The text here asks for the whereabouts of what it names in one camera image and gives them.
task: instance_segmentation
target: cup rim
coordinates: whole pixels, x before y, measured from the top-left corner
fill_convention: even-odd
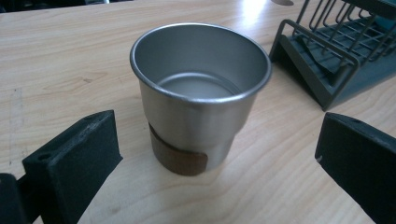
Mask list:
[[[263,75],[262,79],[260,82],[258,82],[255,86],[253,86],[252,88],[250,88],[247,91],[243,91],[241,93],[238,93],[236,95],[232,95],[232,96],[227,96],[227,97],[219,97],[219,98],[194,98],[194,97],[190,97],[187,95],[183,95],[183,94],[179,94],[179,93],[175,93],[172,91],[169,91],[163,87],[161,87],[160,85],[157,85],[156,83],[152,82],[150,79],[148,79],[139,69],[136,60],[135,60],[135,53],[136,53],[136,49],[139,46],[139,43],[146,38],[146,36],[151,35],[155,32],[161,31],[163,29],[167,29],[170,27],[177,27],[177,26],[206,26],[206,27],[212,27],[212,28],[217,28],[217,29],[221,29],[224,30],[226,32],[230,32],[234,35],[239,35],[240,37],[246,39],[247,41],[249,41],[251,44],[253,44],[254,46],[256,46],[260,52],[263,55],[264,58],[264,62],[263,63],[267,63],[268,64],[268,69],[265,71],[265,74]],[[255,42],[253,39],[245,36],[245,35],[241,35],[239,33],[237,33],[236,31],[220,26],[220,25],[215,25],[215,24],[208,24],[208,23],[199,23],[199,22],[182,22],[182,23],[174,23],[174,24],[169,24],[169,25],[164,25],[161,27],[157,27],[154,28],[152,30],[149,30],[148,32],[144,33],[143,35],[141,35],[135,42],[134,45],[131,48],[131,52],[130,52],[130,64],[132,66],[132,69],[135,73],[135,75],[139,78],[140,81],[142,81],[143,83],[145,83],[147,86],[149,86],[150,88],[154,89],[155,91],[158,91],[168,97],[171,98],[176,98],[178,100],[181,101],[186,101],[186,102],[192,102],[192,103],[201,103],[201,104],[219,104],[219,103],[227,103],[227,102],[234,102],[234,101],[239,101],[241,99],[245,99],[251,95],[256,94],[258,91],[260,91],[265,85],[266,83],[269,81],[271,74],[272,74],[272,65],[271,65],[271,61],[268,57],[268,54],[265,52],[265,50],[262,48],[262,46],[260,46],[257,42]]]

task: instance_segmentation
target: table surface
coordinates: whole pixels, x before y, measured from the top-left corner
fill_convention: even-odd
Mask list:
[[[274,64],[245,127],[217,169],[185,177],[155,159],[132,44],[175,22],[206,22],[249,36],[269,52],[279,23],[303,1],[137,0],[0,14],[0,172],[77,120],[114,109],[124,158],[79,223],[373,223],[314,159],[325,113]],[[396,78],[331,112],[396,135]]]

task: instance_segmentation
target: gray rack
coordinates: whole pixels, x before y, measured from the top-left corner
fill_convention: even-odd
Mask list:
[[[309,7],[315,9],[311,15]],[[290,35],[283,34],[286,25]],[[396,6],[391,3],[306,0],[297,21],[280,23],[270,58],[290,59],[326,111],[396,74],[395,40]]]

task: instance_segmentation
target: wooden table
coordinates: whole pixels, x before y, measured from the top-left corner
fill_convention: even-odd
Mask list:
[[[129,52],[168,23],[215,23],[269,52],[280,21],[303,1],[140,0],[0,14],[0,172],[78,119],[114,109],[124,160],[79,223],[372,223],[314,159],[324,112],[274,65],[244,129],[217,169],[184,177],[164,169],[149,140]],[[396,78],[332,112],[396,135]]]

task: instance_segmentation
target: stainless steel cup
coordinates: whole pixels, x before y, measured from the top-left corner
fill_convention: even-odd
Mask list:
[[[205,170],[224,161],[272,71],[258,44],[201,23],[144,34],[132,47],[131,66],[152,131],[178,152],[205,154]]]

